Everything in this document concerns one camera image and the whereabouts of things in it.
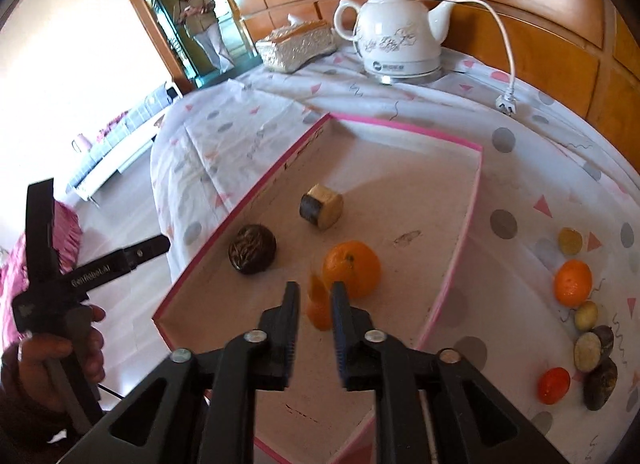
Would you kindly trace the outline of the person's left hand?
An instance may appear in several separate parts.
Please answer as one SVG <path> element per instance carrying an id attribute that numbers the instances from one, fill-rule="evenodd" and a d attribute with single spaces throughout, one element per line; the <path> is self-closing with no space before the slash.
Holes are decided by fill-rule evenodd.
<path id="1" fill-rule="evenodd" d="M 85 340 L 85 362 L 82 372 L 90 384 L 104 380 L 104 337 L 92 326 Z M 65 413 L 66 407 L 54 387 L 47 362 L 70 356 L 70 340 L 53 334 L 28 334 L 3 355 L 1 400 L 32 410 L 40 408 L 54 414 Z"/>

